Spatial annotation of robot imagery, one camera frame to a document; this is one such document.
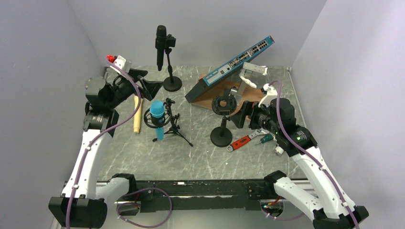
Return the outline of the black shock mount desk stand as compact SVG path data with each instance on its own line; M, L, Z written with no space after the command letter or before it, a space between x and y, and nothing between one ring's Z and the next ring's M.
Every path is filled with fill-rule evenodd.
M225 89L223 95L217 95L213 98L212 111L222 116L221 125L214 128L210 133L210 140L215 146L226 147L231 143L233 136L226 127L226 123L230 120L230 115L235 112L236 108L236 98L231 93L231 89Z

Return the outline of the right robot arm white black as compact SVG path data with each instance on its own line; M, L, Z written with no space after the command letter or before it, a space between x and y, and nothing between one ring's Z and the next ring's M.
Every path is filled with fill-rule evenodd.
M338 184L314 136L296 123L295 108L288 99L275 98L269 105L245 101L231 120L242 128L247 118L250 129L264 129L274 136L277 146L304 172L316 193L313 196L286 174L276 171L264 178L263 192L267 197L288 200L311 220L315 229L359 228L369 212L356 205Z

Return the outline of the black tripod shock mount stand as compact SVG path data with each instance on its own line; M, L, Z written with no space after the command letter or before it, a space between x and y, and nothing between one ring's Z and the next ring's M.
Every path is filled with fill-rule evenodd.
M193 147L193 144L180 133L180 126L177 124L177 122L180 118L180 114L173 114L172 108L171 108L171 106L173 104L175 104L175 101L170 98L166 98L165 101L163 102L163 104L164 104L164 108L165 108L164 119L163 119L163 122L159 125L159 127L163 126L163 128L164 128L164 137L167 134L174 134L174 135L180 136L191 147ZM143 120L147 127L155 130L157 127L152 122L152 116L150 114L149 109L145 111L145 113L143 115ZM157 137L152 139L152 142L156 142L156 141L158 141Z

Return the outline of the blue microphone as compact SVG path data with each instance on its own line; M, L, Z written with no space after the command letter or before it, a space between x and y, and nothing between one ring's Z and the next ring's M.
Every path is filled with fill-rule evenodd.
M163 102L160 100L153 101L150 105L149 111L152 116L152 122L157 127L155 129L157 140L163 140L164 128L163 126L159 127L159 125L163 122L165 113Z

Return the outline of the cream yellow microphone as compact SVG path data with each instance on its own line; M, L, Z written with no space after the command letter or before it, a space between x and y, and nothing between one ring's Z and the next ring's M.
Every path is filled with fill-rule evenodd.
M135 108L138 108L137 112L134 115L133 120L133 132L135 134L140 133L140 126L141 126L141 119L142 119L142 103L143 99L139 98L138 96L134 96L134 105Z

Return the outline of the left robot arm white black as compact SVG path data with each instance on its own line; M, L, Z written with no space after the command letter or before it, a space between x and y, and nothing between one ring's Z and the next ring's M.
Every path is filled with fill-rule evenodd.
M121 197L132 200L138 191L132 174L115 174L97 188L102 159L115 129L121 125L117 106L132 95L152 100L161 81L146 80L146 70L130 69L127 76L117 75L109 83L104 76L89 78L85 83L85 118L80 152L69 180L61 194L52 197L48 208L67 229L99 229L108 209Z

